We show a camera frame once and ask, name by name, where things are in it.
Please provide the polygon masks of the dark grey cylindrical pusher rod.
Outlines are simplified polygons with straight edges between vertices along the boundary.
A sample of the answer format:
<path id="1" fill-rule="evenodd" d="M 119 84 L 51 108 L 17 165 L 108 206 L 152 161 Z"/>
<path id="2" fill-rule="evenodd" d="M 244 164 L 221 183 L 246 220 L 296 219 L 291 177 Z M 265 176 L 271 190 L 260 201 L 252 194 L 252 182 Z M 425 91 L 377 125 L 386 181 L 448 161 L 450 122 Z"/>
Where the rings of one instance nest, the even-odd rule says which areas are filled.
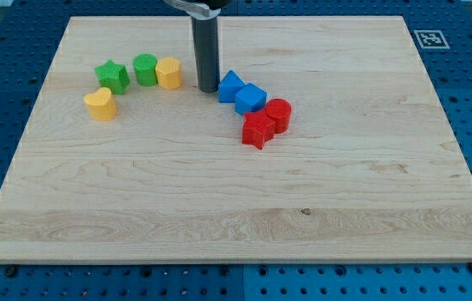
<path id="1" fill-rule="evenodd" d="M 220 82 L 218 19 L 191 20 L 198 88 L 202 92 L 213 93 L 218 90 Z"/>

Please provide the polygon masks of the silver metal clamp mount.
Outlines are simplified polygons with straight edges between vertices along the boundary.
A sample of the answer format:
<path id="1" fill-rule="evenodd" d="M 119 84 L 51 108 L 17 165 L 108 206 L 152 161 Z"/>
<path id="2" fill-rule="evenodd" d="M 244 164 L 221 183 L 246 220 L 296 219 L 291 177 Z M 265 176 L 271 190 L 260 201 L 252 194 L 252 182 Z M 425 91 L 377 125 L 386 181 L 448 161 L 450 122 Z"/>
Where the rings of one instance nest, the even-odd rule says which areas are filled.
<path id="1" fill-rule="evenodd" d="M 162 0 L 168 6 L 187 13 L 197 20 L 216 18 L 222 8 L 227 7 L 231 0 Z"/>

